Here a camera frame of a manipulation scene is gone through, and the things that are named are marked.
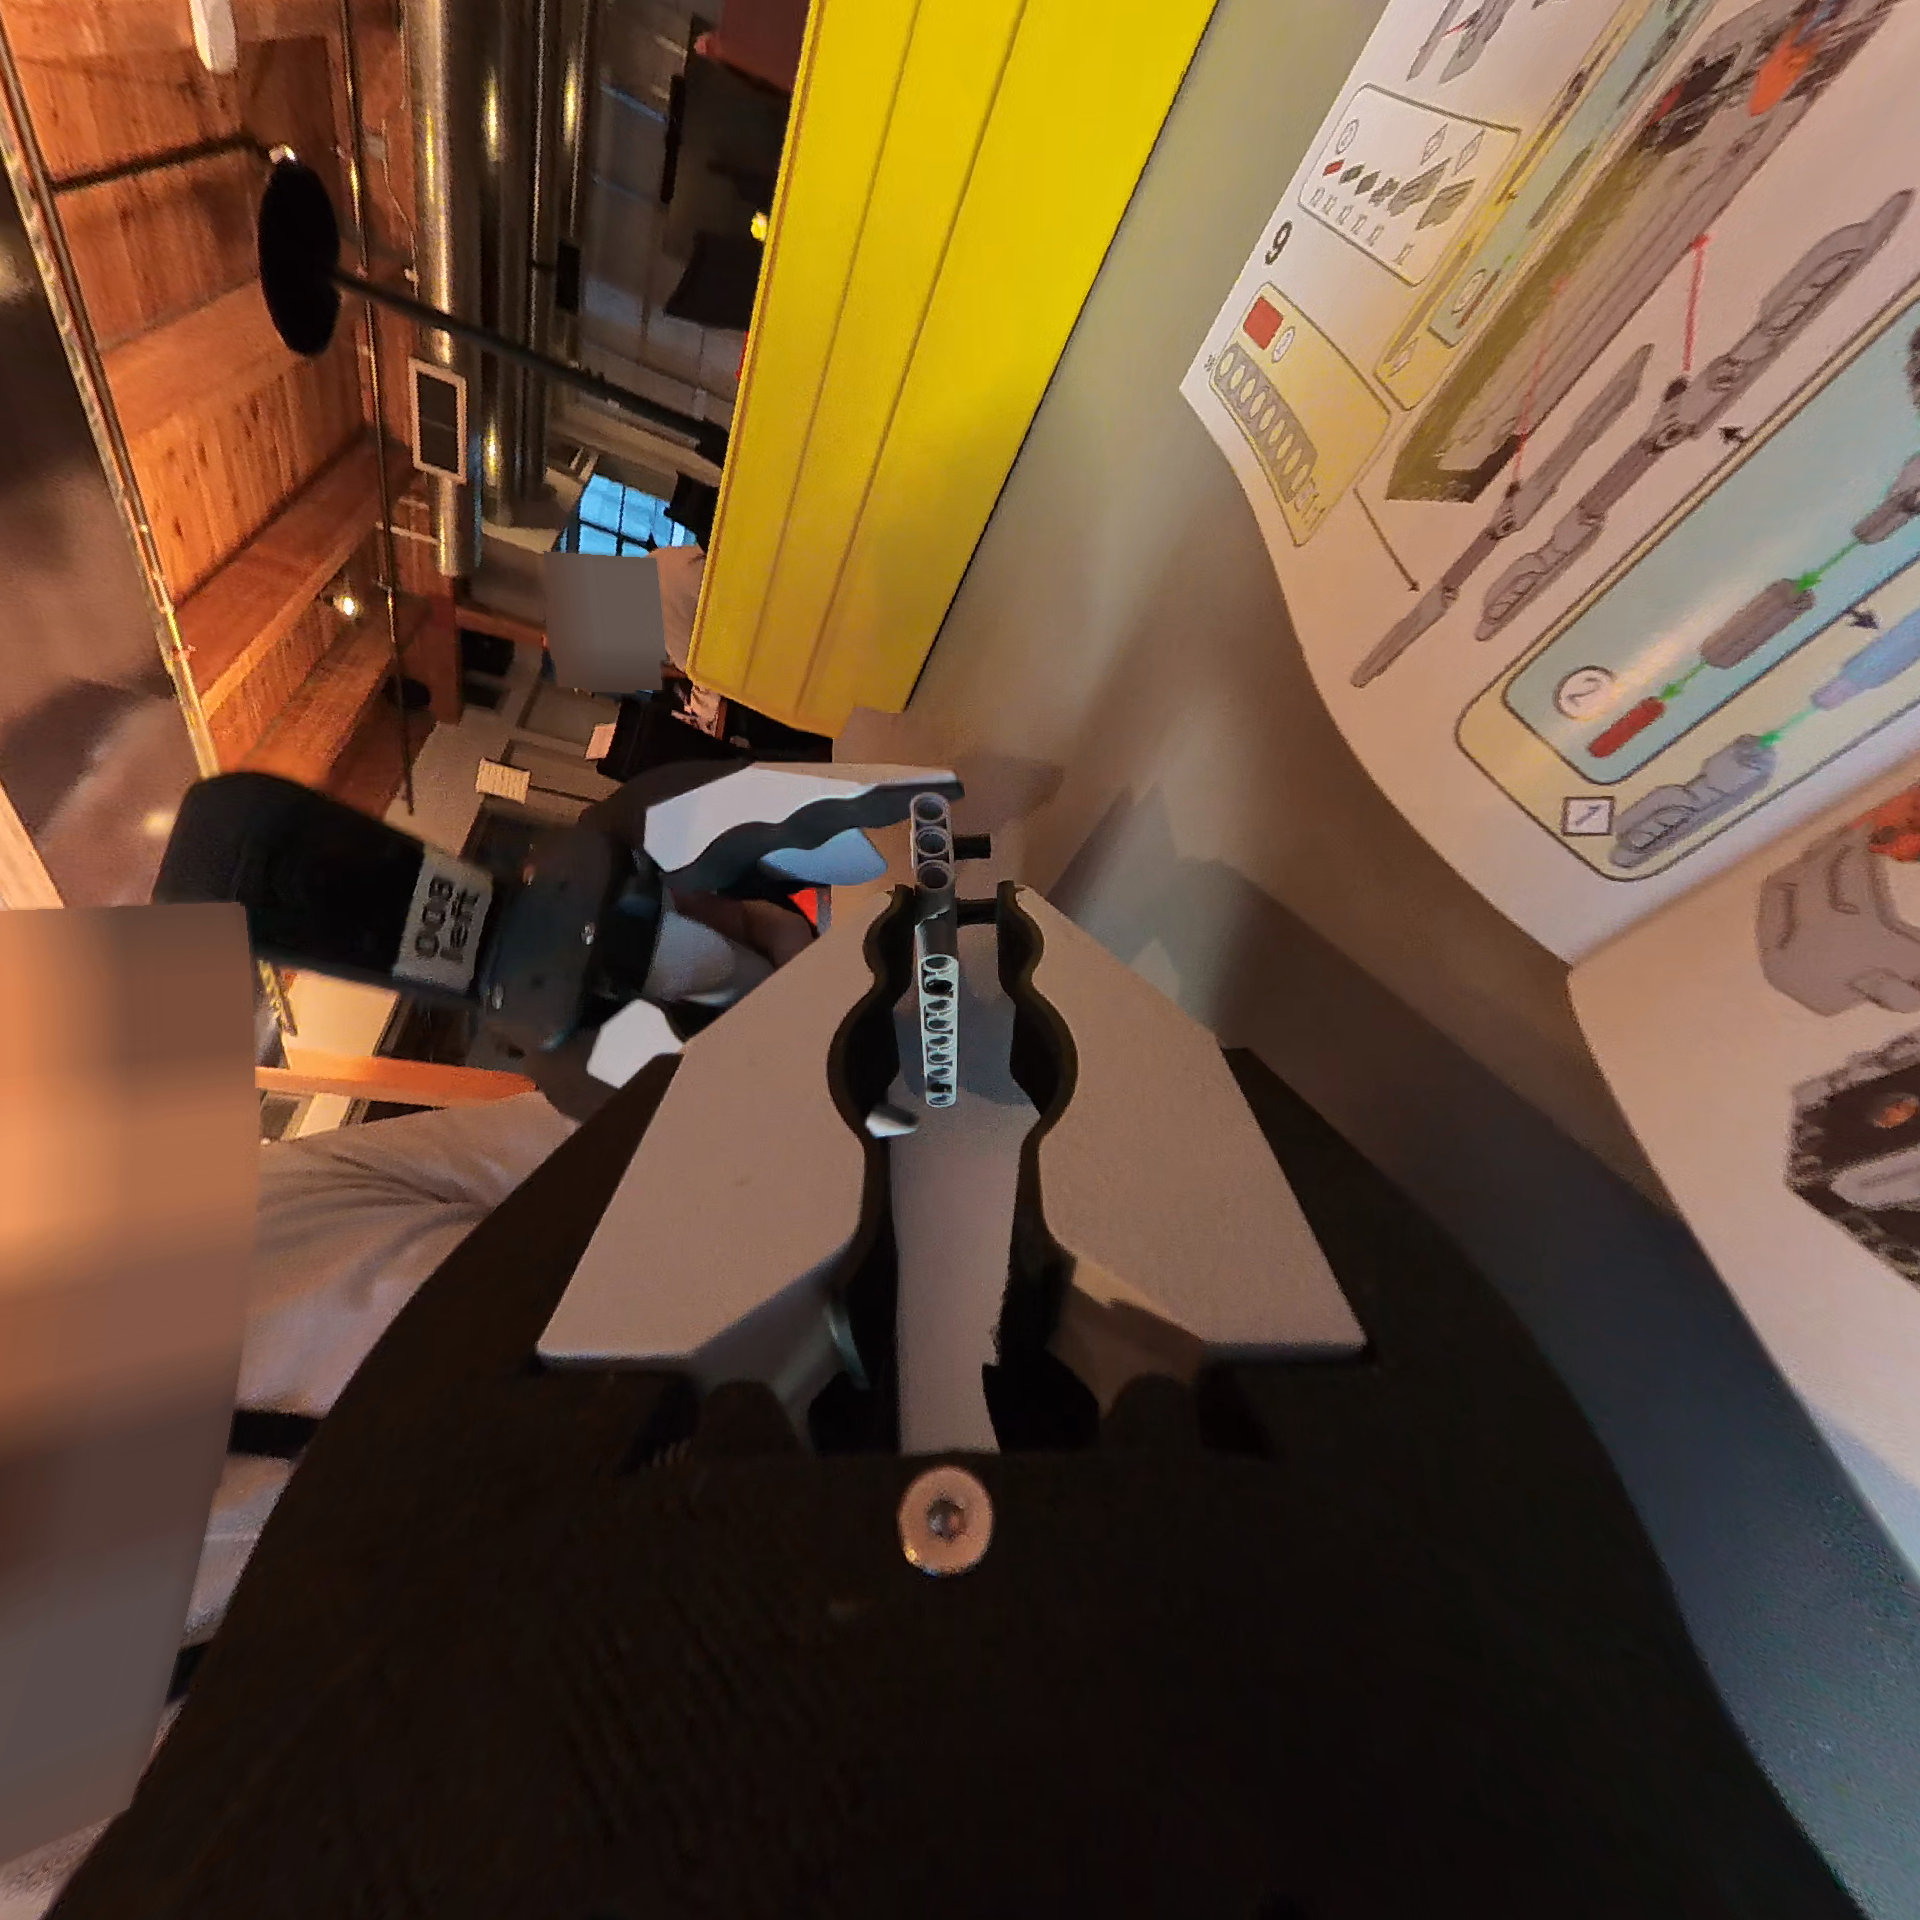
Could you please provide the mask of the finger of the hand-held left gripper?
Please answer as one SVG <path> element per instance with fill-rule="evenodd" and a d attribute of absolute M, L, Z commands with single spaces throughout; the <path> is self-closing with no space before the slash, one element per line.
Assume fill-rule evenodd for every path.
<path fill-rule="evenodd" d="M 584 1015 L 584 1076 L 624 1087 L 640 1068 L 680 1052 L 704 1025 L 754 993 L 826 925 L 826 898 L 882 879 L 885 858 L 863 832 L 757 860 L 718 893 L 635 893 L 607 915 L 607 952 Z"/>
<path fill-rule="evenodd" d="M 871 832 L 916 800 L 959 800 L 956 770 L 875 762 L 751 762 L 646 808 L 640 847 L 677 896 L 831 889 L 887 874 Z"/>

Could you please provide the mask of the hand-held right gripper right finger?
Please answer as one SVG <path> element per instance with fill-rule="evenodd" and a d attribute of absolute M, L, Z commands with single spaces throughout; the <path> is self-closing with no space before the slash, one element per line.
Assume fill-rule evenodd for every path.
<path fill-rule="evenodd" d="M 1350 1360 L 1365 1333 L 1215 1039 L 1039 893 L 996 896 L 1015 1173 L 991 1402 Z"/>

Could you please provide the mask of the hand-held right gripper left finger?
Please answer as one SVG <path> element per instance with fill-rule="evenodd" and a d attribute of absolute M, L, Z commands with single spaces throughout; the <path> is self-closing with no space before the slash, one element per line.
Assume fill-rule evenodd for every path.
<path fill-rule="evenodd" d="M 798 1412 L 831 1384 L 879 1388 L 915 924 L 906 888 L 837 908 L 683 1048 L 535 1345 L 543 1367 L 757 1381 Z"/>

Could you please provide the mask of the grey panel beam assembly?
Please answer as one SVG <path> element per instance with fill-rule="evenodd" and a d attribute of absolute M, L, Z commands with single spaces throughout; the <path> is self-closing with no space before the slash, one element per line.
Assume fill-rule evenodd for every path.
<path fill-rule="evenodd" d="M 916 1021 L 919 1105 L 928 1113 L 956 1106 L 962 1068 L 962 968 L 958 932 L 973 908 L 958 892 L 967 865 L 988 858 L 991 840 L 964 834 L 952 826 L 952 804 L 962 797 L 958 776 L 903 769 L 903 779 L 887 788 L 903 803 L 906 852 L 909 868 L 908 959 L 909 1000 Z"/>

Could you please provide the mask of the grey desk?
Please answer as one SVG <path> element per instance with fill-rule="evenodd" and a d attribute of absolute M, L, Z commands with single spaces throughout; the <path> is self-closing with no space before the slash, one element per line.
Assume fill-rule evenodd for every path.
<path fill-rule="evenodd" d="M 1915 1915 L 1915 1586 L 1682 1226 L 1563 965 L 1324 708 L 1179 396 L 1383 5 L 1215 5 L 901 717 L 1016 876 L 1283 1083 L 1502 1292 L 1590 1423 L 1746 1744 Z"/>

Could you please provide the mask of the person in white shirt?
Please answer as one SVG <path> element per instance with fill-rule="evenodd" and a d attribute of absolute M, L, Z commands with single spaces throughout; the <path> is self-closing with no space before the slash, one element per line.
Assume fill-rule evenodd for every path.
<path fill-rule="evenodd" d="M 219 1631 L 300 1453 L 398 1312 L 576 1129 L 530 1092 L 258 1148 L 244 1349 L 183 1648 Z"/>

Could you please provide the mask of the yellow plastic bin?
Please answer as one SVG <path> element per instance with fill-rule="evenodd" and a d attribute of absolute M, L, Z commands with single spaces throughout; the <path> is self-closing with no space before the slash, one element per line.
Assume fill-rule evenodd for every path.
<path fill-rule="evenodd" d="M 808 5 L 694 682 L 906 708 L 1212 15 Z"/>

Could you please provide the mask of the white ceiling vent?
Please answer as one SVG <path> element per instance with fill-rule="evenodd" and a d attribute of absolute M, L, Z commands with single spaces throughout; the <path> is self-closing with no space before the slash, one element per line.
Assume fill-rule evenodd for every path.
<path fill-rule="evenodd" d="M 421 473 L 469 482 L 467 380 L 454 368 L 411 356 L 407 364 L 411 451 Z"/>

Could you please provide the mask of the black round lamp on pole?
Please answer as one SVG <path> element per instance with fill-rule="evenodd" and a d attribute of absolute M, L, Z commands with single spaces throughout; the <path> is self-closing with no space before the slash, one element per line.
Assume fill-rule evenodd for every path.
<path fill-rule="evenodd" d="M 470 346 L 500 364 L 539 375 L 571 393 L 615 408 L 660 436 L 693 448 L 720 467 L 730 432 L 613 380 L 576 368 L 536 348 L 514 344 L 491 328 L 461 321 L 387 283 L 348 273 L 343 232 L 320 175 L 298 159 L 278 159 L 256 209 L 258 290 L 282 344 L 301 356 L 320 356 L 340 325 L 346 298 L 381 306 L 419 329 Z"/>

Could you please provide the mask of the open instruction booklet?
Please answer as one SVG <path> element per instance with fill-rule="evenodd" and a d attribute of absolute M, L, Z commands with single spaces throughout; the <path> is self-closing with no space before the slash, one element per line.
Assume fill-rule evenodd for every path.
<path fill-rule="evenodd" d="M 1386 5 L 1182 393 L 1720 1257 L 1915 1285 L 1915 3 Z M 1894 770 L 1894 803 L 1864 794 Z"/>

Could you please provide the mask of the silver ventilation duct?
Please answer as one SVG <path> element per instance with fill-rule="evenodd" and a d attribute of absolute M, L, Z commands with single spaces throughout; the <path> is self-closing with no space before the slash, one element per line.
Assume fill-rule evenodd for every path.
<path fill-rule="evenodd" d="M 405 3 L 399 49 L 413 125 L 416 288 L 467 323 L 491 323 L 491 215 L 500 108 L 500 27 L 494 3 Z M 439 573 L 469 581 L 484 543 L 484 431 L 494 397 L 490 356 L 476 344 L 423 331 L 423 356 L 461 375 L 464 481 L 431 482 Z"/>

